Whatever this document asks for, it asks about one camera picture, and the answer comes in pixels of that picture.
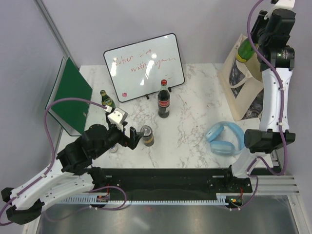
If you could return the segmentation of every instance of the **cola bottle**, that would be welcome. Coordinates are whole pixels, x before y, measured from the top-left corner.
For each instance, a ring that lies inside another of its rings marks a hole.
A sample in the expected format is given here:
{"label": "cola bottle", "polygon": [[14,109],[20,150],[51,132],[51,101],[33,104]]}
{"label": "cola bottle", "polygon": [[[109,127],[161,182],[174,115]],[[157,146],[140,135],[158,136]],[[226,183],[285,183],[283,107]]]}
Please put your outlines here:
{"label": "cola bottle", "polygon": [[161,118],[169,116],[170,93],[167,88],[167,81],[161,80],[161,89],[158,92],[158,114]]}

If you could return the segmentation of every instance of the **marble tabletop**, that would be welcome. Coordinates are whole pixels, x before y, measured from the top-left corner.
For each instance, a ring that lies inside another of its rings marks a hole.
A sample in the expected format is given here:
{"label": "marble tabletop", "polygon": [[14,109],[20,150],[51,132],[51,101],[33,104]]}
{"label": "marble tabletop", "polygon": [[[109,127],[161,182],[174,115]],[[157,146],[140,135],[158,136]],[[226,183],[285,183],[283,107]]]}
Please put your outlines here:
{"label": "marble tabletop", "polygon": [[[174,87],[170,93],[170,115],[162,119],[158,116],[157,96],[140,97],[119,103],[107,67],[81,66],[80,72],[93,88],[92,101],[101,103],[100,90],[105,89],[116,106],[128,112],[126,134],[133,126],[140,131],[143,125],[151,126],[155,143],[146,147],[142,140],[131,150],[119,146],[116,153],[106,152],[94,160],[93,166],[106,168],[228,168],[239,156],[218,156],[210,151],[204,136],[207,130],[220,121],[234,121],[217,70],[222,64],[185,64],[185,83]],[[86,129],[95,123],[107,126],[104,110],[91,105]],[[258,129],[259,119],[237,122],[245,131]],[[77,137],[63,131],[58,150],[62,150]],[[226,127],[220,139],[237,146],[237,139]],[[273,167],[270,156],[265,160]],[[257,167],[265,167],[262,162]]]}

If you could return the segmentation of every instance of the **gray floor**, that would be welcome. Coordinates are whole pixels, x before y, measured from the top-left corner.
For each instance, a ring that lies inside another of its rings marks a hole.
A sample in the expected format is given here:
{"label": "gray floor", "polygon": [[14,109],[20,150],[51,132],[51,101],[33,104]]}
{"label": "gray floor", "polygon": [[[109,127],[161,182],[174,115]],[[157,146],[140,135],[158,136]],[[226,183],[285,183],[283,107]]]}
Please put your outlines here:
{"label": "gray floor", "polygon": [[[61,218],[80,207],[55,205],[47,214],[50,218]],[[298,233],[286,197],[256,197],[244,210],[233,212],[217,206],[137,205],[121,211],[88,209],[57,223],[42,218],[40,225],[43,234]]]}

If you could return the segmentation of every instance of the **wall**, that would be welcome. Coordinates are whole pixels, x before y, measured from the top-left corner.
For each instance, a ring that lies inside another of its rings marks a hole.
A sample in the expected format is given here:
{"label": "wall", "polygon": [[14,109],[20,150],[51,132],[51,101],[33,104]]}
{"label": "wall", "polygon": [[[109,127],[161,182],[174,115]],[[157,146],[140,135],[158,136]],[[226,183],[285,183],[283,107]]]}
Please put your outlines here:
{"label": "wall", "polygon": [[[43,0],[73,58],[104,64],[103,52],[174,32],[183,63],[224,62],[246,32],[250,0]],[[269,1],[262,4],[268,9]]]}
{"label": "wall", "polygon": [[288,147],[288,172],[294,175],[304,204],[312,220],[312,1],[296,1],[296,23],[289,45],[295,49],[295,68],[290,83],[288,117],[296,141]]}
{"label": "wall", "polygon": [[[28,181],[50,160],[43,112],[62,52],[32,0],[0,7],[0,190]],[[59,126],[48,119],[53,139]],[[22,226],[0,227],[19,234]]]}

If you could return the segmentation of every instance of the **whiteboard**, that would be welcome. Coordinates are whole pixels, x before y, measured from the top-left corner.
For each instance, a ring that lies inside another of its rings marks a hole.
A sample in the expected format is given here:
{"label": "whiteboard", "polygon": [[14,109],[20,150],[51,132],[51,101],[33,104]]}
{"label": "whiteboard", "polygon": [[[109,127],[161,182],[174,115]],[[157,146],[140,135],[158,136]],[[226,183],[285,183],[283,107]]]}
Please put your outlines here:
{"label": "whiteboard", "polygon": [[184,83],[175,34],[168,34],[104,52],[104,59],[120,102]]}

